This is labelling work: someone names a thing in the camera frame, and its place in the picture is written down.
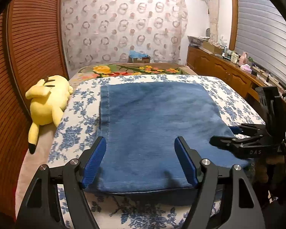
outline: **human hand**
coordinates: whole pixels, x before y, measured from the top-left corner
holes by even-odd
[[[276,165],[272,180],[279,183],[286,176],[286,167],[284,166],[285,160],[282,155],[255,160],[255,179],[260,183],[268,182],[267,165],[269,164]]]

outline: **yellow plush toy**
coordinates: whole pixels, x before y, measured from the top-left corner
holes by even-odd
[[[55,75],[41,79],[26,92],[26,98],[32,99],[30,112],[33,123],[29,130],[29,151],[35,152],[39,126],[54,122],[57,127],[67,106],[73,88],[67,79]]]

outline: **brown box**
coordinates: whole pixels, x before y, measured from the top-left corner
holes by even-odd
[[[223,52],[223,49],[222,48],[219,48],[217,46],[214,46],[213,44],[210,44],[209,42],[207,41],[204,41],[202,43],[202,47],[207,49],[208,51],[212,52],[213,54],[219,54],[221,55],[222,52]]]
[[[141,60],[138,60],[138,58],[133,58],[132,59],[131,57],[128,57],[128,63],[142,63],[142,64],[145,64],[145,63],[149,63],[149,62],[150,62],[150,56],[141,58]]]

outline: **floral blanket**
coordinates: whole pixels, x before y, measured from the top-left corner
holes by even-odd
[[[99,123],[100,88],[131,82],[184,82],[201,84],[218,105],[227,125],[264,123],[252,107],[231,87],[215,77],[191,75],[130,75],[106,77],[80,83],[64,112],[55,133],[48,158],[49,167],[61,166],[91,147]],[[58,185],[59,200],[65,224],[73,228],[63,185]],[[190,206],[172,206],[155,199],[135,200],[129,196],[85,193],[88,205],[101,229],[178,229],[181,228]],[[212,214],[220,207],[219,198]]]
[[[154,74],[171,74],[171,75],[195,75],[187,66],[171,63],[121,63],[97,66],[86,66],[81,68],[70,80],[70,85],[75,88],[80,82],[102,77],[116,76],[136,76],[136,75],[154,75]]]

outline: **gray blind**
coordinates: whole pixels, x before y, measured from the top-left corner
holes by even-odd
[[[235,51],[247,52],[286,84],[286,21],[270,0],[238,0]]]

